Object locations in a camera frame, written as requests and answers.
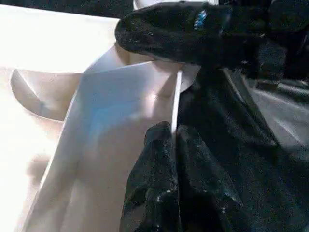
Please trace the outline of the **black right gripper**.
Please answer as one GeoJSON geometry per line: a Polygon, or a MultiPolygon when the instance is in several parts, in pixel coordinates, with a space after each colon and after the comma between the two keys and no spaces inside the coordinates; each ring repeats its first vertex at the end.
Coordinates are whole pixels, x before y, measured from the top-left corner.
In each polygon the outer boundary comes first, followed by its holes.
{"type": "Polygon", "coordinates": [[[221,0],[252,14],[251,33],[264,36],[256,52],[253,77],[266,80],[309,78],[309,2],[307,0],[221,0]]]}

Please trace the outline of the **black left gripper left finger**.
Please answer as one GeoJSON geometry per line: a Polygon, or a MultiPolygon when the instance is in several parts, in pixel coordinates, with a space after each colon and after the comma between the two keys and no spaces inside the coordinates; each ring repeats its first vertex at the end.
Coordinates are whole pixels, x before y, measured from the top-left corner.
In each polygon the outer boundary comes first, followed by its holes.
{"type": "Polygon", "coordinates": [[[126,184],[122,232],[178,232],[179,186],[170,124],[149,128],[126,184]]]}

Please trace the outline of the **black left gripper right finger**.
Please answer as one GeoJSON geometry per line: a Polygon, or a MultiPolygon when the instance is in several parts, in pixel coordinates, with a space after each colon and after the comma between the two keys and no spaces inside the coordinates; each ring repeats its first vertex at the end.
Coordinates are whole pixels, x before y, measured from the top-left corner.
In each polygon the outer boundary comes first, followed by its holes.
{"type": "Polygon", "coordinates": [[[179,126],[181,219],[190,232],[242,232],[242,202],[196,129],[179,126]]]}

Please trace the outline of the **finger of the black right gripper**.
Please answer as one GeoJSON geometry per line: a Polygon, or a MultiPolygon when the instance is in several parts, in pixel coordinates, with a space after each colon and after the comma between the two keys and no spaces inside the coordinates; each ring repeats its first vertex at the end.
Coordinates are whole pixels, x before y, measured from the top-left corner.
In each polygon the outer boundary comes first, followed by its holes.
{"type": "Polygon", "coordinates": [[[126,51],[195,65],[230,65],[231,48],[224,29],[228,6],[207,2],[165,2],[123,17],[115,29],[126,51]]]}

